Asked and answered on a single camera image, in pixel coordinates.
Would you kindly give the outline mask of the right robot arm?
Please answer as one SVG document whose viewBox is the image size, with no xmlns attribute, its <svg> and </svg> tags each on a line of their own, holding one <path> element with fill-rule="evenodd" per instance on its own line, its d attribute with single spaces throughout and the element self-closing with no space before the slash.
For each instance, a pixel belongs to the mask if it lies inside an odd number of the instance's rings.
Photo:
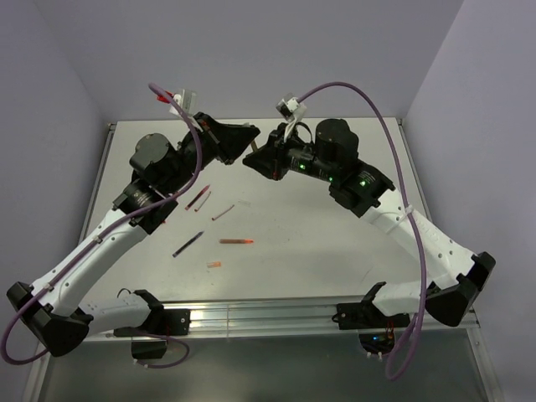
<svg viewBox="0 0 536 402">
<path fill-rule="evenodd" d="M 330 196 L 342 207 L 393 239 L 426 264 L 425 281 L 372 286 L 363 299 L 338 307 L 342 329 L 405 327 L 423 305 L 436 321 L 458 326 L 470 311 L 496 265 L 487 252 L 476 254 L 457 244 L 410 205 L 393 182 L 358 157 L 358 136 L 343 119 L 317 124 L 313 142 L 287 136 L 280 124 L 266 144 L 243 163 L 279 181 L 297 172 L 328 182 Z"/>
</svg>

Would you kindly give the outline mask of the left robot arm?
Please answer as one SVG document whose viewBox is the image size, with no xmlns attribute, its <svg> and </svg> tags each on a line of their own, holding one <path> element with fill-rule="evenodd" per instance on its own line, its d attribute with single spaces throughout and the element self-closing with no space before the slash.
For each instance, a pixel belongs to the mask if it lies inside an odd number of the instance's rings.
<svg viewBox="0 0 536 402">
<path fill-rule="evenodd" d="M 131 248 L 151 235 L 178 206 L 213 160 L 234 163 L 260 134 L 249 124 L 224 124 L 202 112 L 189 120 L 183 140 L 174 146 L 163 134 L 150 133 L 130 158 L 131 182 L 111 209 L 78 246 L 49 273 L 31 284 L 16 282 L 7 292 L 22 321 L 54 357 L 72 352 L 87 337 L 125 328 L 154 334 L 165 321 L 163 304 L 149 291 L 123 298 L 83 303 L 93 285 Z"/>
</svg>

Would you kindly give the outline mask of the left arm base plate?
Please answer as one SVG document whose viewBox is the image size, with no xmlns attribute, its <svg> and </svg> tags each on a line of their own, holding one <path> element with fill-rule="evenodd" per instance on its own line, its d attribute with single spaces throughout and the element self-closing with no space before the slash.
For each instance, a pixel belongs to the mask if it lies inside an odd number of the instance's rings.
<svg viewBox="0 0 536 402">
<path fill-rule="evenodd" d="M 190 326 L 189 309 L 162 309 L 151 312 L 139 327 L 122 327 L 114 330 L 116 337 L 133 336 L 186 336 Z"/>
</svg>

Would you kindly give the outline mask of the orange red pen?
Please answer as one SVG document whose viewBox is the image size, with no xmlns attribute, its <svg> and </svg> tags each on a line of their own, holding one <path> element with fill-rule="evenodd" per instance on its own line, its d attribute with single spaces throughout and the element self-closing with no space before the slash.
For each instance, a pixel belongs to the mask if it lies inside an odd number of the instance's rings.
<svg viewBox="0 0 536 402">
<path fill-rule="evenodd" d="M 250 245 L 255 241 L 252 239 L 220 239 L 219 243 L 222 245 Z"/>
</svg>

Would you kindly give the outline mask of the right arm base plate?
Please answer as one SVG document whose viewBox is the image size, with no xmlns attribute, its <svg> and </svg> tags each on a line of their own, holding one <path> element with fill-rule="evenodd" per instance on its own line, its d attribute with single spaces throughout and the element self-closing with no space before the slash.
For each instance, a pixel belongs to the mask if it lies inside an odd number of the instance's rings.
<svg viewBox="0 0 536 402">
<path fill-rule="evenodd" d="M 410 316 L 400 313 L 388 317 L 372 304 L 352 302 L 337 304 L 332 322 L 340 330 L 389 329 L 409 326 Z"/>
</svg>

